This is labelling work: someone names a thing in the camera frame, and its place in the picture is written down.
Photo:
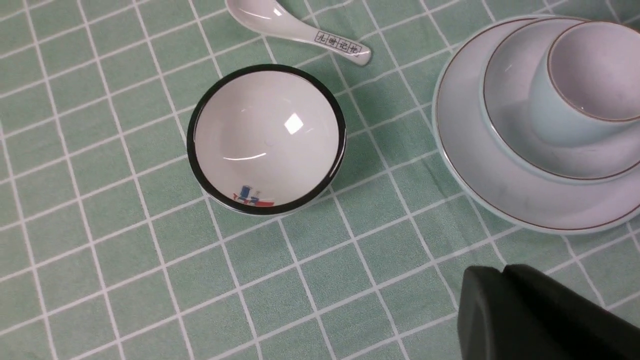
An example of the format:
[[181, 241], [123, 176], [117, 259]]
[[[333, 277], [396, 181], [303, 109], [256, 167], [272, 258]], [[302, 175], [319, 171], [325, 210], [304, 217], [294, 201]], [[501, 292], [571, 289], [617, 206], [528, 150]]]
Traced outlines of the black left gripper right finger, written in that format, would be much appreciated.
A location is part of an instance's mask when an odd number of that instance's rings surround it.
[[510, 264], [503, 275], [526, 306], [574, 360], [638, 360], [640, 331], [566, 285], [526, 264]]

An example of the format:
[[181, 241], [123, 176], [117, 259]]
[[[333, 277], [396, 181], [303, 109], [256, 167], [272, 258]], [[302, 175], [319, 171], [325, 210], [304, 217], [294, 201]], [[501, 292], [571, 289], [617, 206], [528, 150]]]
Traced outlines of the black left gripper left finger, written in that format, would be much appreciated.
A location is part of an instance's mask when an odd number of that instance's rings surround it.
[[521, 303], [496, 268], [470, 266], [462, 277], [457, 333], [464, 360], [514, 360]]

